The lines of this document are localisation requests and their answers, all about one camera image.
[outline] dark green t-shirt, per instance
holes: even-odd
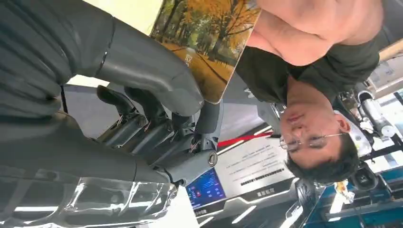
[[[328,53],[307,66],[293,66],[269,52],[246,47],[236,72],[260,101],[286,103],[287,77],[311,84],[331,102],[339,92],[365,81],[379,62],[376,42],[334,45]]]

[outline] book cover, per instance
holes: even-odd
[[[254,0],[164,0],[150,37],[186,63],[216,104],[259,14]]]

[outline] display screen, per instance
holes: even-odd
[[[225,198],[224,190],[214,169],[205,172],[186,187],[193,208]]]

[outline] bolt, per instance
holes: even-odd
[[[210,165],[210,167],[215,166],[215,164],[217,164],[218,161],[218,155],[216,152],[210,152],[209,154],[209,159],[208,159],[208,163]]]

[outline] eyeglasses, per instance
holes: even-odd
[[[280,146],[284,150],[287,150],[287,152],[291,153],[297,151],[299,149],[299,146],[304,143],[307,144],[310,148],[321,149],[327,144],[326,138],[343,134],[345,133],[323,135],[323,133],[320,132],[308,135],[307,137],[304,137],[304,135],[302,135],[301,138],[303,138],[304,140],[299,139],[295,135],[284,134],[280,137]]]

